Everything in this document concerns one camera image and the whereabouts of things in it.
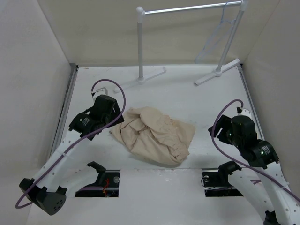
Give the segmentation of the beige trousers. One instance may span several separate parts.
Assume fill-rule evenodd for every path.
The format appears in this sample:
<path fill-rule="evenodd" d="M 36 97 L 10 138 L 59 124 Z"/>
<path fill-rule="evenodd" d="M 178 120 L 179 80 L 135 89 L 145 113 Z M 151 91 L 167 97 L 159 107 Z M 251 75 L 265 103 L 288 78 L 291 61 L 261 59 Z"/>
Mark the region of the beige trousers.
<path fill-rule="evenodd" d="M 131 107 L 124 113 L 124 121 L 113 126 L 110 133 L 140 159 L 178 166 L 189 155 L 195 126 L 153 107 Z"/>

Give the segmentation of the light blue wire hanger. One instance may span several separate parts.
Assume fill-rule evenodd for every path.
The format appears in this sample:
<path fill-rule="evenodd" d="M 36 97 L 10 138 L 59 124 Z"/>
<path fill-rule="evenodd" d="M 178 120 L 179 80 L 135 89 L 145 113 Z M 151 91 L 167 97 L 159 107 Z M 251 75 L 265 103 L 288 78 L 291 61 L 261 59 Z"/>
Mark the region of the light blue wire hanger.
<path fill-rule="evenodd" d="M 229 33 L 232 31 L 236 19 L 231 20 L 225 17 L 225 9 L 227 8 L 228 3 L 229 0 L 223 6 L 219 25 L 214 29 L 212 34 L 207 39 L 202 50 L 196 56 L 194 61 L 195 64 L 200 64 L 204 60 L 204 58 L 206 58 L 206 56 L 208 56 L 209 54 L 211 54 L 212 51 L 214 51 L 219 42 L 221 42 L 225 37 L 227 37 L 227 35 L 229 35 Z"/>

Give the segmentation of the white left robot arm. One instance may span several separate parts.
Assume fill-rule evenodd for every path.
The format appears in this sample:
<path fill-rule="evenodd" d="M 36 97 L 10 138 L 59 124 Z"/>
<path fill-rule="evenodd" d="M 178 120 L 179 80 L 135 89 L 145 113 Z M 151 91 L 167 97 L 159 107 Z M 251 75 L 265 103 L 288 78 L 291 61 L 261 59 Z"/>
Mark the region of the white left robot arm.
<path fill-rule="evenodd" d="M 75 196 L 81 188 L 90 184 L 102 186 L 106 169 L 95 161 L 87 163 L 69 180 L 65 180 L 64 175 L 76 164 L 76 153 L 83 153 L 87 145 L 104 129 L 124 121 L 124 110 L 113 97 L 95 97 L 92 107 L 74 117 L 65 138 L 42 168 L 32 178 L 22 179 L 19 188 L 23 195 L 15 207 L 21 209 L 20 202 L 27 198 L 30 204 L 38 206 L 51 216 L 62 208 L 68 196 Z"/>

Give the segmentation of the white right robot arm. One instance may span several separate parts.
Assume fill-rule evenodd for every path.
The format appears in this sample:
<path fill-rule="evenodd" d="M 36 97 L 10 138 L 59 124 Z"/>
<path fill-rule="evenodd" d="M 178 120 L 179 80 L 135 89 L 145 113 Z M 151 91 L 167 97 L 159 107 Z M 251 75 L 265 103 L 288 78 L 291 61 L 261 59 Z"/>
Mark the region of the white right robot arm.
<path fill-rule="evenodd" d="M 235 187 L 254 207 L 265 225 L 298 225 L 300 200 L 288 188 L 273 146 L 257 137 L 251 116 L 219 115 L 209 128 L 212 140 L 234 146 L 245 163 L 227 155 L 217 180 Z"/>

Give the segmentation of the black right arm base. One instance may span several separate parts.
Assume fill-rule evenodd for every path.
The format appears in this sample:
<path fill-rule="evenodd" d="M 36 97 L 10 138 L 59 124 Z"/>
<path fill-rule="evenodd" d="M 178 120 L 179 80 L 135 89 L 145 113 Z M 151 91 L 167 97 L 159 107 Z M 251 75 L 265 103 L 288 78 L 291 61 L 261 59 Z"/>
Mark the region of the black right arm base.
<path fill-rule="evenodd" d="M 228 182 L 228 177 L 234 171 L 241 171 L 242 168 L 234 161 L 222 164 L 218 169 L 204 169 L 202 171 L 201 184 L 204 187 L 206 197 L 239 197 L 243 196 Z"/>

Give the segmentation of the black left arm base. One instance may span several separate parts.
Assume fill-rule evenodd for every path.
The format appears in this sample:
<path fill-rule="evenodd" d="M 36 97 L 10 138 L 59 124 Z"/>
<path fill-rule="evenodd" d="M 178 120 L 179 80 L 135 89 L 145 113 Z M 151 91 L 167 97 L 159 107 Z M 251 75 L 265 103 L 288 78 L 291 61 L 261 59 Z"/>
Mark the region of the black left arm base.
<path fill-rule="evenodd" d="M 106 170 L 94 161 L 87 166 L 97 172 L 97 177 L 79 189 L 75 197 L 119 197 L 120 170 Z"/>

